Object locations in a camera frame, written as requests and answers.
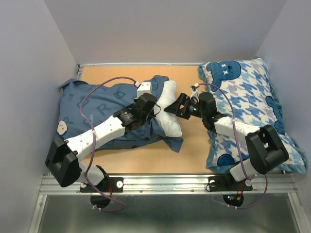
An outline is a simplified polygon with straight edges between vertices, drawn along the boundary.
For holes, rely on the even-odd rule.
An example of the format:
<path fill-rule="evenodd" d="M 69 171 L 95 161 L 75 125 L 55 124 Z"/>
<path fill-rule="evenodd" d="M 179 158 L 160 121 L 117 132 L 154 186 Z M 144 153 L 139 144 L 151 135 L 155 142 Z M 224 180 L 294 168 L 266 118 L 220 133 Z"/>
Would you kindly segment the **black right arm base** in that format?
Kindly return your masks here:
<path fill-rule="evenodd" d="M 250 180 L 235 181 L 229 172 L 225 174 L 216 174 L 207 178 L 205 187 L 208 192 L 237 192 L 252 191 L 252 183 Z"/>

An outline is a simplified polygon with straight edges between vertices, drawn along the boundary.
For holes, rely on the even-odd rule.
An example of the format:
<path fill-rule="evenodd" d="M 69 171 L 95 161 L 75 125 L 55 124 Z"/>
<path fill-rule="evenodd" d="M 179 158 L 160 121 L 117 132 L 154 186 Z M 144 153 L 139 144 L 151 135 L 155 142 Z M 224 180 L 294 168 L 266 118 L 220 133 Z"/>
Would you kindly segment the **blue cartoon letter pillowcase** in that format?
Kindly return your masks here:
<path fill-rule="evenodd" d="M 137 130 L 106 143 L 99 148 L 100 150 L 134 149 L 163 140 L 172 151 L 180 151 L 183 144 L 180 124 L 175 115 L 164 111 L 176 100 L 176 82 L 167 76 L 159 75 L 155 75 L 149 81 L 152 94 L 158 100 L 155 107 L 156 117 Z M 59 102 L 60 116 L 56 137 L 67 139 L 89 130 L 90 126 L 81 113 L 91 120 L 93 126 L 97 126 L 116 111 L 133 103 L 137 96 L 137 90 L 132 84 L 118 81 L 111 87 L 100 87 L 86 98 L 94 88 L 95 85 L 75 79 L 61 85 L 63 95 Z"/>

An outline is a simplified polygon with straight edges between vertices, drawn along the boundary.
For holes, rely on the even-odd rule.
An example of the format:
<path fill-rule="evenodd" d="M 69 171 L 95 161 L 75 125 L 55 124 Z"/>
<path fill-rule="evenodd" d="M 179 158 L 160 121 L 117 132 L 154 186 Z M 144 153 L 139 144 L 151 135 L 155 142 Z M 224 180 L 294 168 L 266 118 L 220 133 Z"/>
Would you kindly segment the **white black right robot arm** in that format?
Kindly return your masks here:
<path fill-rule="evenodd" d="M 273 126 L 258 127 L 235 121 L 217 110 L 216 100 L 209 92 L 191 96 L 182 93 L 164 111 L 183 119 L 198 117 L 207 130 L 234 138 L 237 143 L 246 145 L 248 159 L 232 167 L 229 174 L 224 176 L 224 185 L 228 189 L 235 189 L 242 180 L 257 174 L 264 175 L 289 159 Z"/>

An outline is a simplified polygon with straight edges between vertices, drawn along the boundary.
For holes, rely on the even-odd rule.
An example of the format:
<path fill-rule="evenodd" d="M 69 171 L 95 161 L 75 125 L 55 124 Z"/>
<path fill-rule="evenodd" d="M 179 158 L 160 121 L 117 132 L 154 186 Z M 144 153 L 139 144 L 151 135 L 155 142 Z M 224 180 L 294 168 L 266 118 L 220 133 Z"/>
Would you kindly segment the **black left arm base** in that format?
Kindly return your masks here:
<path fill-rule="evenodd" d="M 109 176 L 101 166 L 92 166 L 87 174 L 87 177 L 101 192 L 123 192 L 124 178 Z M 95 192 L 95 189 L 89 184 L 83 173 L 81 174 L 78 181 L 80 182 L 81 193 Z"/>

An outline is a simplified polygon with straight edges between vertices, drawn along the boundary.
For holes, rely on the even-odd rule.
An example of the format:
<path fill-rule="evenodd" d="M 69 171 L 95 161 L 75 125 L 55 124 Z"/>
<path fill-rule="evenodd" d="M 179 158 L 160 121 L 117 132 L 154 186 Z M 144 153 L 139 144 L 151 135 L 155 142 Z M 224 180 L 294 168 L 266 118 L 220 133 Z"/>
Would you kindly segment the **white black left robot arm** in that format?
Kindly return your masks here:
<path fill-rule="evenodd" d="M 81 161 L 107 142 L 144 125 L 152 117 L 156 102 L 155 96 L 144 93 L 133 104 L 117 111 L 98 126 L 67 140 L 53 140 L 46 167 L 61 187 L 82 182 L 91 184 L 97 191 L 104 191 L 108 187 L 108 179 L 103 169 L 86 166 Z"/>

